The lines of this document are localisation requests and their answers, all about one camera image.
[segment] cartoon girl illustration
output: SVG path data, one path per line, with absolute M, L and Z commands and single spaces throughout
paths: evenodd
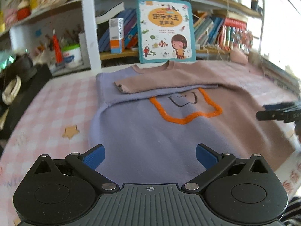
M 177 34 L 171 38 L 171 45 L 176 50 L 177 59 L 184 58 L 184 49 L 187 48 L 187 40 L 183 35 Z
M 148 46 L 146 46 L 145 49 L 143 50 L 145 57 L 147 57 L 149 50 L 150 50 L 150 48 Z

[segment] metal screw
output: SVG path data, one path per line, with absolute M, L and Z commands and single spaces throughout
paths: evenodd
M 196 190 L 199 188 L 199 186 L 194 182 L 189 182 L 189 183 L 185 184 L 184 187 L 185 187 L 185 189 L 188 189 L 188 190 Z
M 116 186 L 116 184 L 114 184 L 112 182 L 107 182 L 102 185 L 102 188 L 105 190 L 114 190 L 117 188 L 117 186 Z

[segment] crosshair marking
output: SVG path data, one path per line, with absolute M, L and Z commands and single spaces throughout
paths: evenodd
M 150 186 L 150 187 L 147 187 L 146 189 L 150 192 L 150 191 L 153 191 L 155 188 Z

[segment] orange pocket outline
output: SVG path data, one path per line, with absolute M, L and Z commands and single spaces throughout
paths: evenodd
M 156 97 L 151 97 L 149 100 L 156 107 L 156 109 L 158 110 L 160 115 L 163 117 L 163 119 L 165 119 L 166 121 L 181 124 L 181 125 L 185 125 L 199 116 L 205 116 L 205 117 L 211 118 L 211 117 L 215 117 L 215 116 L 218 116 L 221 113 L 223 113 L 223 109 L 209 97 L 209 95 L 206 93 L 206 91 L 204 89 L 198 88 L 198 90 L 203 95 L 206 103 L 209 104 L 210 106 L 214 107 L 215 111 L 209 112 L 209 113 L 204 113 L 204 112 L 200 112 L 200 111 L 194 112 L 194 113 L 191 113 L 190 115 L 186 116 L 185 118 L 180 119 L 180 118 L 175 118 L 175 117 L 168 115 L 168 113 L 166 113 L 165 109 L 163 109 L 162 105 L 157 101 Z

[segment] striped sleeve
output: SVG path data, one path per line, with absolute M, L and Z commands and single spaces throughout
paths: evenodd
M 293 197 L 288 204 L 281 221 L 286 226 L 301 226 L 301 197 Z

